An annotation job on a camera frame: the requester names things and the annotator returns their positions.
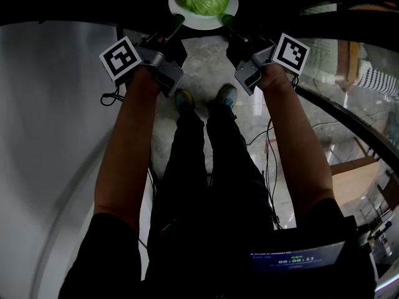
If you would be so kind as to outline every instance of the shoe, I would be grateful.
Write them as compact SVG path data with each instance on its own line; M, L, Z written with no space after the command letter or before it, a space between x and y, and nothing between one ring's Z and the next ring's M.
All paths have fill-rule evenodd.
M186 90L178 90L175 93L175 107L181 115L185 110L194 109L194 101L190 93Z
M231 84L225 84L219 90L215 102L217 104L224 104L233 109L237 102L237 88Z

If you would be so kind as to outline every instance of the black pants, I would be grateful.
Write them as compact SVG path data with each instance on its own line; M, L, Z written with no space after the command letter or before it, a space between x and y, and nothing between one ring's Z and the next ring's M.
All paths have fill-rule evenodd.
M237 234L256 243L273 230L271 209L262 174L253 163L230 107L218 105L206 125L213 148L213 183L208 189L204 162L204 123L194 112L177 121L171 156L151 214L148 253L177 221L203 229L217 238Z

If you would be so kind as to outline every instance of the apriltag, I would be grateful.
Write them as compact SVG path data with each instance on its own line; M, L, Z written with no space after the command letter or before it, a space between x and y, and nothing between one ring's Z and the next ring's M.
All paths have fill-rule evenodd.
M287 34L281 34L273 61L300 75L305 67L309 47Z
M101 53L100 60L112 81L116 81L116 79L142 62L128 37L120 39Z

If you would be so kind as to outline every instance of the timer display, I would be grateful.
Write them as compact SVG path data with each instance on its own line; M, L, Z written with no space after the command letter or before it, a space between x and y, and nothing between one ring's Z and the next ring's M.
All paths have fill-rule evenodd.
M337 260L345 242L292 252L251 254L255 270L283 272L332 265Z

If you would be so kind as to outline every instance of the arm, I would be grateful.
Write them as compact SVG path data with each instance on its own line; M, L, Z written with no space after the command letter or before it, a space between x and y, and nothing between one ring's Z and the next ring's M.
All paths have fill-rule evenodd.
M279 64L266 66L258 86L273 122L284 176L300 225L314 204L334 198L331 170L284 69Z
M139 234L158 84L139 67L120 109L95 184L94 214L115 215Z

